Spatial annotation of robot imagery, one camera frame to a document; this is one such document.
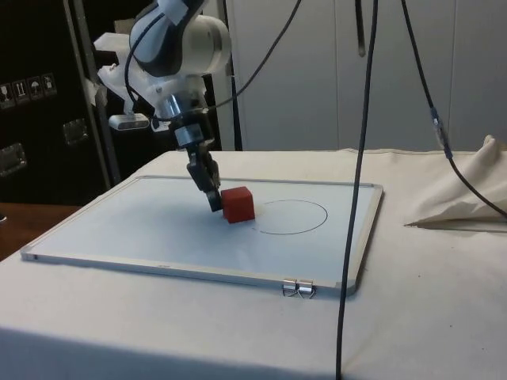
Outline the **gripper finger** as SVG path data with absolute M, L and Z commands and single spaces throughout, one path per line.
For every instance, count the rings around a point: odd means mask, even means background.
M 208 146 L 204 147 L 204 171 L 205 188 L 219 188 L 219 166 L 213 159 Z
M 212 212 L 222 209 L 222 200 L 219 188 L 205 188 L 204 178 L 204 147 L 207 145 L 191 146 L 187 149 L 189 163 L 187 170 L 194 183 L 200 191 L 202 191 L 209 202 Z

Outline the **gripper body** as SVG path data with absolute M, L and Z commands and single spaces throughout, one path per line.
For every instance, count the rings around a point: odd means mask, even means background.
M 213 140 L 214 134 L 206 112 L 190 112 L 176 118 L 170 123 L 180 149 L 198 146 L 202 142 Z

